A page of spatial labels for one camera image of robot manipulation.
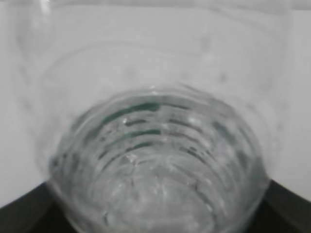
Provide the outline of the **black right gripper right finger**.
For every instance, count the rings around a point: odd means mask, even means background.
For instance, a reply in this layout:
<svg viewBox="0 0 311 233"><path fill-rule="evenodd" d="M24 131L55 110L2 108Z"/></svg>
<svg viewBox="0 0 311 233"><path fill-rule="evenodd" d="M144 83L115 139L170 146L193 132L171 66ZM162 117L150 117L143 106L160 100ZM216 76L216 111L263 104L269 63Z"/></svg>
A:
<svg viewBox="0 0 311 233"><path fill-rule="evenodd" d="M247 233L310 233L311 202L272 181Z"/></svg>

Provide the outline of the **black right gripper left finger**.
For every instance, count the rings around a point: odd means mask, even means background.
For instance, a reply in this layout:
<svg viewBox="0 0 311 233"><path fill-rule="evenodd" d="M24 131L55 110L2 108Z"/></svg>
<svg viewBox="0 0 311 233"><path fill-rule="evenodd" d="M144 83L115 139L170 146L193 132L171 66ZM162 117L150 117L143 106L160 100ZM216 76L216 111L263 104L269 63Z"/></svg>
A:
<svg viewBox="0 0 311 233"><path fill-rule="evenodd" d="M57 202L41 184L0 209L2 233L71 233Z"/></svg>

